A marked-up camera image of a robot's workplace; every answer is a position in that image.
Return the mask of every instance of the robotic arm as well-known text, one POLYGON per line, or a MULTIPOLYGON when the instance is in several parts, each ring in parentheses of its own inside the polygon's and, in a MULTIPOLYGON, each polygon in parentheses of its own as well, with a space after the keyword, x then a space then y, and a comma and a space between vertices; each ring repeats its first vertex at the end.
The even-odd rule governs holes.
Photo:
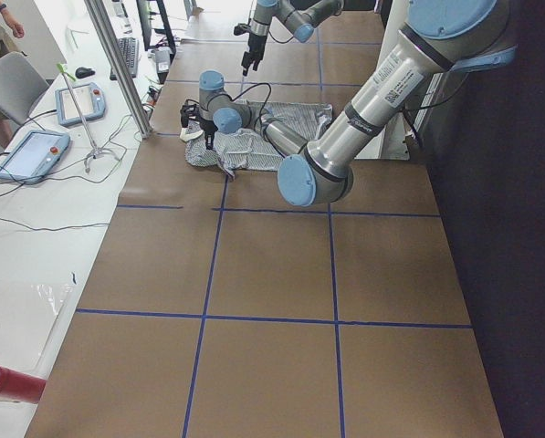
MULTIPOLYGON (((260 106, 235 103, 214 71, 201 76, 195 117, 207 147, 217 130, 232 133, 242 127, 270 141, 286 157, 278 169, 278 188, 289 203, 337 201, 353 184, 350 162, 423 81, 451 69, 502 67, 513 59, 513 10, 510 0, 414 0, 395 48, 319 140, 307 141, 260 106)), ((183 125, 192 113, 184 110, 183 125)))
POLYGON ((242 67, 244 76, 250 66, 254 71, 264 57, 267 36, 272 19, 276 17, 280 23, 301 43, 309 40, 315 27, 330 16, 341 13, 345 0, 320 0, 305 11, 298 11, 290 0, 257 0, 254 15, 247 24, 240 23, 234 28, 234 35, 248 33, 248 50, 244 53, 242 67))

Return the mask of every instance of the tablet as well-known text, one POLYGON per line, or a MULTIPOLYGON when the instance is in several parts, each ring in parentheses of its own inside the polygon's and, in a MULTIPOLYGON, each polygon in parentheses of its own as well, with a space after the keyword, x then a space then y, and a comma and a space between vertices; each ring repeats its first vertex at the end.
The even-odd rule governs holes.
POLYGON ((57 164, 71 138, 52 130, 32 130, 0 164, 0 179, 38 183, 57 164))
MULTIPOLYGON (((106 100, 98 87, 93 82, 73 87, 73 92, 78 101, 79 109, 87 121, 100 119, 106 112, 106 100)), ((69 127, 81 123, 78 109, 71 98, 69 89, 55 91, 57 103, 57 120, 59 125, 69 127)))

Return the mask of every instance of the gray chair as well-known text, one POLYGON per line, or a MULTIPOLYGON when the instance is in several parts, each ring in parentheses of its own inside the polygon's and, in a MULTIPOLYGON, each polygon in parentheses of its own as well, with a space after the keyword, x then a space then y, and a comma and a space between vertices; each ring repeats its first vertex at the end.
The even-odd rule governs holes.
POLYGON ((48 88, 23 54, 0 58, 0 111, 10 120, 22 125, 48 88))

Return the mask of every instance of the clear plastic sheet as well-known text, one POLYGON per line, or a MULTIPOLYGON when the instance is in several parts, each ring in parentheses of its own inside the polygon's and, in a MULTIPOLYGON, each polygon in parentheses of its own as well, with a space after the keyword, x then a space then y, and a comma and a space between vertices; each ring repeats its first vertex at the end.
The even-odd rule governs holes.
POLYGON ((0 281, 0 365, 37 368, 72 287, 0 281))

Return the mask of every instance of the label sticker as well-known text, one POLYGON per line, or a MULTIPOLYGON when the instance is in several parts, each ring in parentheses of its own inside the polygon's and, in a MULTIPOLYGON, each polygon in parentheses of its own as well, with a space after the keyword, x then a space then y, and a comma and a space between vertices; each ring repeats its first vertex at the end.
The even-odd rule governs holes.
POLYGON ((394 108, 399 107, 412 90, 424 79, 424 76, 413 68, 408 68, 407 70, 401 69, 397 73, 397 80, 394 81, 393 87, 384 96, 385 101, 394 108))
POLYGON ((391 53, 372 75, 372 82, 375 88, 380 89, 383 82, 385 82, 399 66, 400 58, 394 53, 391 53))

